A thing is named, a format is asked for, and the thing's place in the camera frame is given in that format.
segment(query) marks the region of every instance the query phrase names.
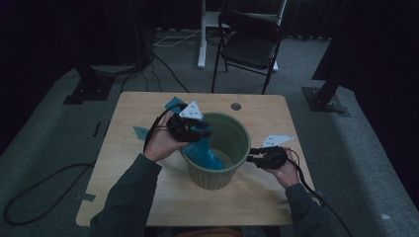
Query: black cord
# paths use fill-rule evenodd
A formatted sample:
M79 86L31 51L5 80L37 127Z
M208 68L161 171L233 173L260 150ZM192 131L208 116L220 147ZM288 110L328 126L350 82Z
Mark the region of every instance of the black cord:
M122 94L123 93L123 91L124 91L124 85L126 84L126 81L129 79L129 78L131 78L134 74L136 74L136 73L138 73L139 71L137 71L137 70L135 70L135 71L133 71L133 72L131 72L127 77L126 77L126 79L124 79L124 82L123 82L123 84L121 85L121 88L120 88L120 93Z
M74 164L74 165L70 165L67 167L64 167L58 171L56 171L55 173L49 175L48 177L44 178L43 180L41 180L40 182L38 182L37 184L21 191L20 193L18 193L17 195L15 195L14 197L12 197L6 204L6 207L4 208L3 211L3 219L6 223L10 224L10 225L26 225L26 224L30 224L33 223L37 220L40 220L41 218L43 218L44 216L46 216L48 213L50 213L61 201L62 199L68 194L68 192L70 192L70 190L74 187L74 185L77 183L78 180L80 180L80 178L92 167L94 167L96 163L96 160L90 164ZM46 181L48 181L50 178L52 178L53 176L71 169L71 168L75 168L75 167L79 167L79 166L87 166L81 173L80 175L74 180L74 182L68 187L68 189L61 195L61 197L53 204L51 205L44 213L40 214L39 216L30 219L30 220L26 220L26 221L14 221L11 220L9 217L9 208L13 205L13 203L18 199L21 198L22 196L26 195L27 193L31 192L32 190L34 190L35 188L37 188L38 186L40 186L41 184L45 183Z
M152 134L154 133L154 130L156 129L156 127L158 127L161 119L163 119L163 117L172 109L174 108L181 108L182 110L187 107L188 105L185 103L179 103L179 104L175 104L172 105L170 107L168 107L159 117L157 117L157 119L154 121L154 124L151 126L150 130L147 132L147 135L145 136L145 140L144 140L144 147L142 149L142 152L145 151L145 148L147 148L148 142L151 139Z
M307 184L307 182L305 181L305 178L304 178L304 174L302 173L302 170L301 170L301 168L299 168L299 157L298 157L298 154L296 154L296 152L295 151L293 151L293 150L291 150L291 149L287 149L287 150L289 150L289 151L291 151L293 154L295 154L296 155L296 158L297 158L297 162L298 162L298 164L294 161L294 160L292 160L292 159L290 159L290 158L287 158L288 159L288 161L290 161L295 167L296 167L296 169L298 170L298 175L299 175L299 179L301 180L301 183L302 183L302 185L303 186L305 186L305 188L312 194L312 195L314 195L316 198L318 198L325 206L327 206L327 208L329 208L330 209L330 211L332 211L332 213L336 216L336 218L339 220L339 222L342 224L342 226L345 228L345 230L346 230L346 232L348 233L348 235L349 236L351 236L352 237L352 233L351 233L351 231L349 230L349 228L346 226L346 224L343 222L343 220L342 220L342 218L339 216L339 214L329 205L329 203L327 203L325 200L324 200L324 198L323 197L321 197L320 195L318 195L308 184Z
M144 76L144 71L142 71L141 76L145 79L145 90L149 92L148 90L148 79Z
M158 79L158 76L154 73L154 64L153 64L153 62L151 61L151 73L155 76L155 78L157 79L157 82L158 82L158 88L159 88L159 90L160 90L160 92L162 92L162 90L161 90L161 83L160 83L160 79Z
M175 77L176 81L178 81L178 83L185 89L186 92L190 93L188 91L188 89L186 89L186 87L182 84L182 82L179 80L179 78L175 75L175 73L172 71L172 68L169 67L169 65L167 65L166 62L164 62L159 56L157 56L154 52L151 52L155 57L157 57L157 59L159 59L172 73L172 75Z

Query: wooden table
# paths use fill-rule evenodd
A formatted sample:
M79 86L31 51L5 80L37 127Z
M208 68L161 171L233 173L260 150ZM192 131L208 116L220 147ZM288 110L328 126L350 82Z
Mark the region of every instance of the wooden table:
M155 118L173 97L186 103L198 102L201 111L228 113L239 119L251 135L252 147L259 148L268 134L292 135L289 146L300 159L307 183L313 187L296 135L287 102L282 96L142 93L121 94L108 133L86 190L93 201L81 203L77 223L88 226L90 219L105 205L110 188L142 152L143 141L134 126L151 127ZM241 110L234 111L231 104ZM232 181L217 191L199 188L191 180L188 165L179 151L160 161L154 203L148 226L227 226L291 224L291 213L284 189L271 174L245 162Z

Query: person's left hand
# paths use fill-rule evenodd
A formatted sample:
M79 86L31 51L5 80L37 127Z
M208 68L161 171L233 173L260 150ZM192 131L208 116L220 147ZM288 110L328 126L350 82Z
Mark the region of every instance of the person's left hand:
M166 126L173 113L168 112L158 126ZM144 151L144 156L154 162L170 156L174 151L189 145L189 142L179 142L170 135L167 127L156 127Z

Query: gray sweater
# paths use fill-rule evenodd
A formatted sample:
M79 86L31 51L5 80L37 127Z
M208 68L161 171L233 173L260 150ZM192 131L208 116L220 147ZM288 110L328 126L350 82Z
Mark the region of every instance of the gray sweater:
M142 236L161 166L139 154L111 188L104 209L90 221L88 236ZM302 185L286 189L296 236L333 236L329 216Z

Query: black curtain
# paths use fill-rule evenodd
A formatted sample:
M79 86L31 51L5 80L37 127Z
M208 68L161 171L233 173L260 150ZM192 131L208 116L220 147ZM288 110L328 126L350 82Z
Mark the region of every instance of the black curtain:
M355 0L313 79L355 92L394 170L419 206L419 5Z

